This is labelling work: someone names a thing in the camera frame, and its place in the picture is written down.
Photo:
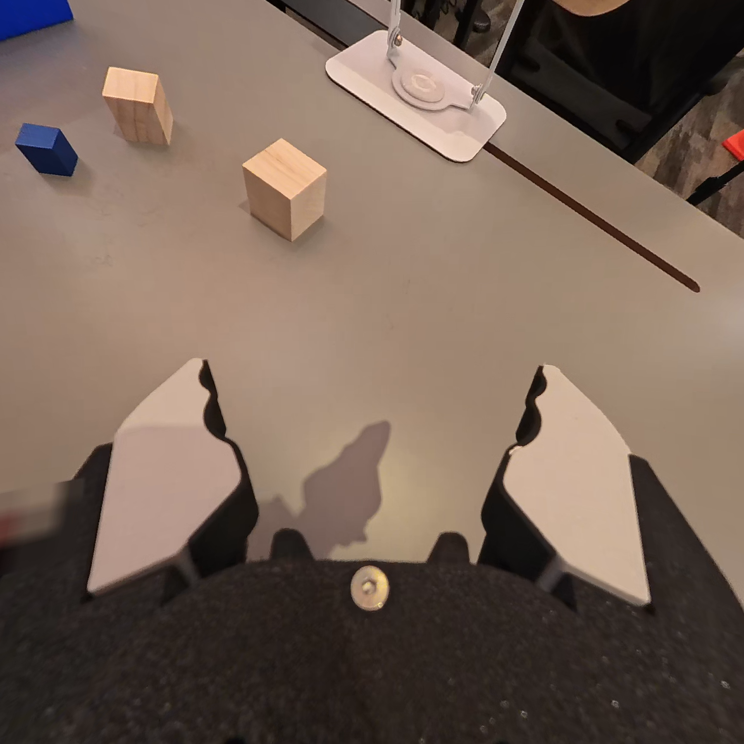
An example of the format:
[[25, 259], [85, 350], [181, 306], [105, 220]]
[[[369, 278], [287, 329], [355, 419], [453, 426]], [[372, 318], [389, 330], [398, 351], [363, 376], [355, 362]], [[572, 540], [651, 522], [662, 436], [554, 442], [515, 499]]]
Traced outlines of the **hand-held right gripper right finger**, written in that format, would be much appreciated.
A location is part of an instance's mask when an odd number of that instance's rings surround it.
[[480, 513], [477, 562], [551, 594], [578, 579], [633, 606], [651, 601], [631, 450], [553, 365], [537, 368]]

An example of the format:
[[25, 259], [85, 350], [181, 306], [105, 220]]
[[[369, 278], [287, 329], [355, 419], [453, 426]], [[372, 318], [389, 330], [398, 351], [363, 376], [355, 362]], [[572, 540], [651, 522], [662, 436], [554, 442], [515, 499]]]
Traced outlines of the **blue plastic bin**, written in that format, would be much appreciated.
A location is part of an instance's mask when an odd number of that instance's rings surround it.
[[1, 41], [73, 19], [68, 1], [1, 1]]

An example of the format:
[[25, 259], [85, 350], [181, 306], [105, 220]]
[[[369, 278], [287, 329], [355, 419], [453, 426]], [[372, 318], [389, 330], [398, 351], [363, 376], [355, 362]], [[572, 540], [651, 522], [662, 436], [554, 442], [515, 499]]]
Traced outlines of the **black stand leg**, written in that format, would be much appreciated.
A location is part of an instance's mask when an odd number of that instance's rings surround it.
[[730, 181], [737, 178], [743, 173], [744, 162], [738, 162], [732, 168], [720, 176], [714, 176], [707, 178], [701, 183], [701, 185], [693, 191], [693, 193], [687, 198], [687, 203], [698, 206], [702, 202], [711, 198], [714, 194], [721, 191]]

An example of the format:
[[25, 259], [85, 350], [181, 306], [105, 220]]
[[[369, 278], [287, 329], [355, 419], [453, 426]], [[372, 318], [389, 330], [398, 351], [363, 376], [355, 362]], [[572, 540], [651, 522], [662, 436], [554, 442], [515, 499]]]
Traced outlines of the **white mount plate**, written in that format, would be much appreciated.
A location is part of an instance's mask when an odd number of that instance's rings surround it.
[[[526, 2], [516, 2], [483, 82], [474, 85], [445, 63], [404, 40], [402, 2], [391, 2], [387, 31], [376, 31], [326, 62], [328, 77], [368, 107], [457, 163], [470, 162], [506, 122], [503, 105], [488, 95], [497, 64], [518, 21], [527, 20]], [[579, 18], [605, 15], [627, 2], [553, 2]], [[625, 101], [585, 79], [561, 59], [540, 49], [543, 77], [567, 88], [569, 103], [600, 128], [629, 124], [636, 112]]]

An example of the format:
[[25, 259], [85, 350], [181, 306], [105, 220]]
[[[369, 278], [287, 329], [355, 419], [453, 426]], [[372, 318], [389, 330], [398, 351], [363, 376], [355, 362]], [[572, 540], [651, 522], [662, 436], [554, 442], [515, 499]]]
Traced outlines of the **blue wooden cube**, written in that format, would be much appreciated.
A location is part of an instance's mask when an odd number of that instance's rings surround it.
[[23, 123], [15, 146], [42, 174], [70, 177], [78, 165], [78, 154], [55, 127]]

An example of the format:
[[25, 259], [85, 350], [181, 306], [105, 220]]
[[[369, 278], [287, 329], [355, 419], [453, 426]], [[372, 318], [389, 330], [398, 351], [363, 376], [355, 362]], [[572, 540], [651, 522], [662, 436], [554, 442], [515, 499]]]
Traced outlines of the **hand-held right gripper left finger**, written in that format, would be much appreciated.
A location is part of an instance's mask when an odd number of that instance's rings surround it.
[[194, 583], [246, 563], [259, 508], [208, 360], [191, 358], [115, 433], [87, 590], [164, 569]]

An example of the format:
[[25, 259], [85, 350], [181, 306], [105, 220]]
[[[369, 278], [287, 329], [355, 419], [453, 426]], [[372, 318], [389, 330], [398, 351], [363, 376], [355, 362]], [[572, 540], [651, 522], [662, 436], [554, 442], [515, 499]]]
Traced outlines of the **medium natural wooden cube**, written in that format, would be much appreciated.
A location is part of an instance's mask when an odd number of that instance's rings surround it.
[[125, 140], [171, 144], [173, 116], [157, 74], [111, 66], [102, 96]]

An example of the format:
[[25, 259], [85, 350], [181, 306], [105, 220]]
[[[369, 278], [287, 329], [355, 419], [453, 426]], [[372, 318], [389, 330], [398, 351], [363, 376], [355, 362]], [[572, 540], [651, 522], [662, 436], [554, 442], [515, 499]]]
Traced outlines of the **large natural wooden cube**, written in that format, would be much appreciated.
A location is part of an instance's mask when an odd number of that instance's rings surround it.
[[324, 215], [327, 170], [280, 138], [242, 165], [250, 214], [290, 242]]

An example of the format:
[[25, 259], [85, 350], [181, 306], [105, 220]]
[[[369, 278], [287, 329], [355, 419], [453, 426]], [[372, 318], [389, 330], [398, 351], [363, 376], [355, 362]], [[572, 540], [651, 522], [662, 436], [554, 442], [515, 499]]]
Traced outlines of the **black office chair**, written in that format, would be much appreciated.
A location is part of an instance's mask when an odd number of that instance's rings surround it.
[[742, 1], [522, 2], [497, 73], [630, 163], [728, 80]]

